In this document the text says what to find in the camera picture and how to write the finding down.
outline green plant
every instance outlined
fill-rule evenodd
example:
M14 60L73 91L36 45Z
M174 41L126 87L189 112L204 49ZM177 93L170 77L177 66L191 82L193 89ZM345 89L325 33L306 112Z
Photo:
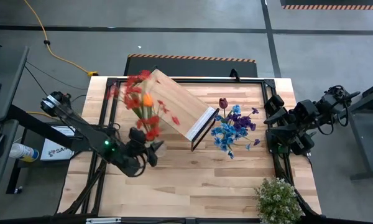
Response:
M258 196L257 209L263 222L269 224L292 224L300 219L301 208L296 199L294 187L285 180L264 179L261 186L254 189Z

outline black metal frame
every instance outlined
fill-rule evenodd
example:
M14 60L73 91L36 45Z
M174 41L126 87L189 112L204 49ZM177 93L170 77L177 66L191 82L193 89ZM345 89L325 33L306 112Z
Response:
M268 101L268 94L267 90L270 89L270 92L272 95L276 94L276 89L275 89L275 82L273 79L264 79L264 78L240 78L239 75L237 74L237 71L232 70L231 75L229 78L211 78L211 77L202 77L202 78L178 78L178 77L172 77L177 83L239 83L241 85L243 84L258 84L261 87L262 90L262 97L264 100L264 103ZM126 81L127 77L121 77L121 78L108 78L106 81L106 88L105 88L105 93L104 93L104 98L103 98L103 104L101 107L101 114L99 117L99 125L103 126L104 125L104 120L106 117L106 111L108 108L108 101L109 101L109 93L111 91L111 88L114 84L116 84L116 87L119 89L120 84L122 81ZM115 114L116 114L116 108L117 108L117 100L113 100L112 106L111 106L111 112L109 115L109 126L112 127L114 124L115 120ZM201 130L198 132L198 134L194 137L193 142L192 142L192 151L196 146L200 143L200 141L203 139L203 137L208 133L210 128L214 125L214 122L211 123L209 128L203 133L202 137L198 140L196 144L194 142L197 140L198 136L203 132L205 128L207 128L207 125L211 122L212 119L218 114L219 109L217 109L213 115L210 117L205 125L201 128ZM279 163L279 157L276 154L272 154L274 163L277 162ZM285 163L285 168L286 168L286 175L290 180L293 180L292 177L292 169L290 166L290 161L288 156L284 155L284 163ZM88 204L90 202L90 193L92 186L98 181L98 187L96 190L96 197L94 200L94 205L91 213L87 214L92 214L96 215L98 217L98 212L99 212L99 205L101 202L101 196L102 196L102 191L103 191L103 182L104 182L104 177L105 177L105 170L106 170L106 164L100 164L99 169L95 171L96 169L96 161L97 161L97 154L93 152L93 157L91 158L91 164L90 164L90 170L88 173L88 180L86 183L86 187L83 189L82 193L78 197L77 200L72 204L72 206L64 213L69 214L69 213L75 213L81 203L83 202L81 213L87 213L88 210ZM279 174L276 169L275 169L275 175L277 177L282 177L281 174ZM260 223L259 218L170 218L170 217L122 217L122 222L159 222L163 220L186 220L189 222L188 223Z

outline paper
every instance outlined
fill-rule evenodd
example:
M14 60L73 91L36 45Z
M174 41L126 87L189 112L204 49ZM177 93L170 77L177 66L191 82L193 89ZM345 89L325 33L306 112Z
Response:
M52 128L56 129L57 131L61 132L62 134L66 136L75 135L75 133L72 131L72 130L75 130L74 128L70 129L67 126L55 126ZM40 160L42 161L65 160L65 159L70 159L73 154L74 152L71 151L70 149L65 148L51 140L46 139L44 141L42 156L40 157Z

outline wooden tabletop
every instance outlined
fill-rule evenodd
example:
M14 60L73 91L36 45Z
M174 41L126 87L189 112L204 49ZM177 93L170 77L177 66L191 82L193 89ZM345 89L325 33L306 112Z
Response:
M97 124L108 77L92 77L88 89L83 118ZM287 109L296 105L293 86L289 78L275 79L277 93ZM264 103L260 85L238 83L182 83L188 91L205 103L218 108L218 99L227 98L230 106L239 104L242 114L251 107L259 110L252 115L256 131L249 131L249 139L261 143L247 151L244 146L233 147L235 158L230 159L213 144L207 135L194 152L190 142L180 134L161 124L161 139L167 145L166 154L159 158L157 167L148 167L136 178L126 177L117 167L108 165L99 208L100 216L112 217L216 217L256 218L257 200L254 187L263 178L273 177L274 163L267 152ZM111 102L108 104L108 123ZM116 122L121 125L121 137L135 125L136 116L119 102ZM248 143L239 140L240 144ZM83 152L70 162L58 212L66 210L86 184L91 153ZM295 187L312 209L321 213L310 164L303 156L290 155ZM92 191L90 208L95 189Z

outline desk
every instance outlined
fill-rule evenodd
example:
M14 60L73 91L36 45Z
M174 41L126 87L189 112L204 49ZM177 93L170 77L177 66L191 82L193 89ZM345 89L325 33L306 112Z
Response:
M82 117L97 124L107 77L92 77ZM289 78L275 79L277 93L286 108L296 104ZM208 135L194 152L190 142L175 130L164 129L161 138L167 145L166 155L159 158L157 167L147 167L137 178L128 178L113 165L108 165L103 186L99 216L101 217L217 217L255 218L257 200L254 187L264 177L273 177L274 164L265 142L264 102L262 91L256 84L241 83L181 83L187 90L212 106L218 107L219 98L227 98L229 105L240 104L248 115L251 107L259 114L252 116L257 129L249 132L249 139L260 139L258 146L247 151L235 147L235 158L213 145ZM115 121L121 125L121 137L127 141L128 130L136 116L117 104ZM72 161L63 188L58 212L66 210L86 184L91 153L82 152ZM312 209L321 213L311 167L302 156L290 156L295 186ZM90 198L90 208L94 190Z

